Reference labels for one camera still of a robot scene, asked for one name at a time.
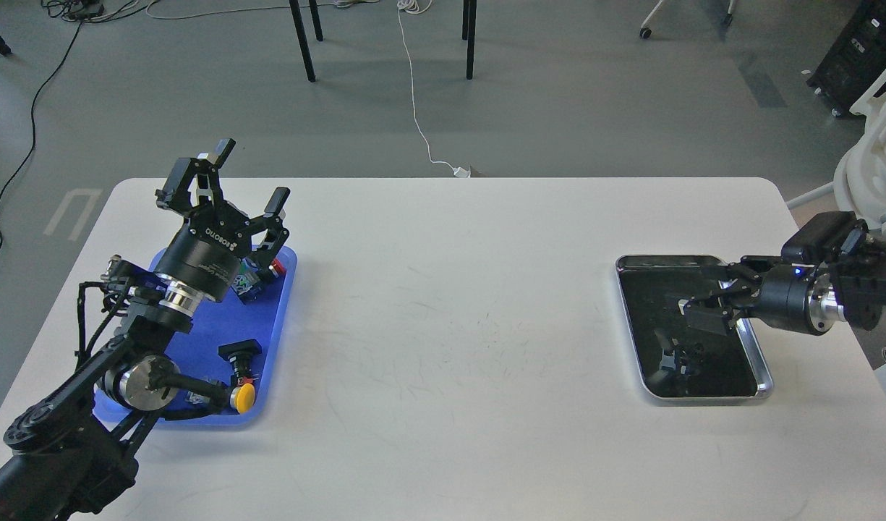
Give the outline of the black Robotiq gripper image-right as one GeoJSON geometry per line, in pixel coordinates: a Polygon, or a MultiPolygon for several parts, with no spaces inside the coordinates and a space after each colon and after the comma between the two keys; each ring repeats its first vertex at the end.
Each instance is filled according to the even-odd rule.
{"type": "Polygon", "coordinates": [[[741,257],[737,263],[701,267],[704,278],[759,288],[758,298],[720,295],[678,299],[686,326],[727,336],[741,320],[753,316],[773,329],[825,334],[838,321],[838,301],[829,274],[815,267],[779,263],[779,257],[741,257]]]}

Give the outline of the black Robotiq gripper image-left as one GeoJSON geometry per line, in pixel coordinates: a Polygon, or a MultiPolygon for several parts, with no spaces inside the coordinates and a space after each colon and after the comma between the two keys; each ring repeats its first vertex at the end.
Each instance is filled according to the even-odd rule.
{"type": "Polygon", "coordinates": [[[289,237],[283,209],[290,188],[275,188],[263,214],[250,221],[223,197],[220,168],[235,145],[234,139],[221,139],[211,153],[179,158],[163,187],[156,190],[156,207],[185,220],[153,270],[212,301],[223,300],[241,258],[247,256],[257,270],[268,269],[289,237]],[[263,232],[263,240],[247,255],[249,240],[263,232]]]}

